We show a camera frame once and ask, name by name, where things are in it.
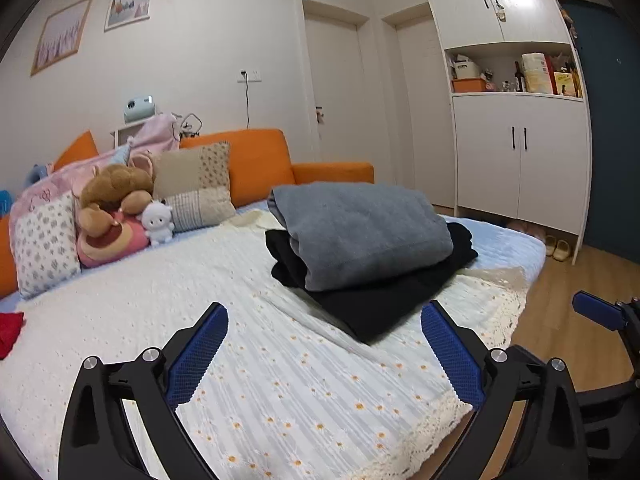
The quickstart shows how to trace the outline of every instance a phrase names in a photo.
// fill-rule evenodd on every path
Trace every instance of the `power outlet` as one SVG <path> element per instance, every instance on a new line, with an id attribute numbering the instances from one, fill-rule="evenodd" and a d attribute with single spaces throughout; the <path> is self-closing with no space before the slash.
<path id="1" fill-rule="evenodd" d="M 247 75 L 246 80 L 249 83 L 259 83 L 262 81 L 262 76 L 260 75 L 259 70 L 247 70 L 246 75 Z M 238 82 L 239 83 L 245 82 L 244 75 L 242 74 L 242 70 L 238 71 Z"/>

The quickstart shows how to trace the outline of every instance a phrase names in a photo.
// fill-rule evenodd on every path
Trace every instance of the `picture frame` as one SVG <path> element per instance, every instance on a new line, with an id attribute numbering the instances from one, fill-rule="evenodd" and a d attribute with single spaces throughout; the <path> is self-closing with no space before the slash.
<path id="1" fill-rule="evenodd" d="M 109 0 L 104 31 L 148 20 L 151 0 Z"/>
<path id="2" fill-rule="evenodd" d="M 79 0 L 47 18 L 33 56 L 32 76 L 78 52 L 92 1 Z"/>

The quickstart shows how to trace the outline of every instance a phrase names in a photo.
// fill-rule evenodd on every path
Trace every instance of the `bed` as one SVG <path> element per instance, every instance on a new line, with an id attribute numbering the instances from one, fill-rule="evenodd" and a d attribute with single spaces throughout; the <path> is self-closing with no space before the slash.
<path id="1" fill-rule="evenodd" d="M 257 203 L 240 210 L 265 209 Z M 508 346 L 545 258 L 527 235 L 467 219 L 479 258 L 438 295 L 488 346 Z M 212 301 L 229 333 L 196 394 L 177 414 L 224 479 L 408 478 L 460 422 L 457 400 L 411 316 L 372 346 L 335 327 L 302 293 L 270 276 L 267 213 L 177 237 L 96 269 L 32 301 L 27 325 L 0 362 L 0 410 L 44 480 L 57 478 L 60 430 L 82 360 L 130 360 L 190 326 Z M 165 478 L 133 403 L 141 454 Z"/>

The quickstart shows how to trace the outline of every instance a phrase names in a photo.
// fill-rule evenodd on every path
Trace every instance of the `brown teddy bear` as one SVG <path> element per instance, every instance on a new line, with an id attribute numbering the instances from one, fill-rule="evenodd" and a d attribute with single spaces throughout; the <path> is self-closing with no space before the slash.
<path id="1" fill-rule="evenodd" d="M 80 207 L 97 204 L 106 211 L 117 211 L 120 203 L 134 191 L 146 191 L 151 195 L 154 183 L 151 175 L 139 168 L 123 164 L 111 164 L 101 170 L 84 186 L 80 194 Z"/>
<path id="2" fill-rule="evenodd" d="M 111 215 L 120 211 L 129 216 L 142 213 L 152 201 L 153 171 L 137 167 L 111 164 L 101 170 L 84 186 L 80 194 L 78 223 L 90 237 L 97 238 L 117 224 Z"/>

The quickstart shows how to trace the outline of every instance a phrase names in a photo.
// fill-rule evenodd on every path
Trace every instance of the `screw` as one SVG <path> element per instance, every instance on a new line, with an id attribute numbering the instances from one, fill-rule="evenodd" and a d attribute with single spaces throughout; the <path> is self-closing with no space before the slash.
<path id="1" fill-rule="evenodd" d="M 564 361 L 562 361 L 562 359 L 552 359 L 551 366 L 554 368 L 554 370 L 557 370 L 558 372 L 562 372 L 566 368 Z"/>
<path id="2" fill-rule="evenodd" d="M 84 366 L 84 368 L 86 368 L 87 370 L 91 370 L 92 368 L 95 368 L 97 364 L 98 364 L 97 358 L 88 357 L 87 359 L 84 360 L 84 363 L 82 363 L 82 366 Z"/>
<path id="3" fill-rule="evenodd" d="M 491 350 L 491 359 L 497 363 L 503 363 L 507 360 L 507 352 L 499 348 Z"/>
<path id="4" fill-rule="evenodd" d="M 156 359 L 158 359 L 158 356 L 160 355 L 160 351 L 157 348 L 147 348 L 143 354 L 142 354 L 142 358 L 147 362 L 147 363 L 152 363 L 153 361 L 155 361 Z"/>

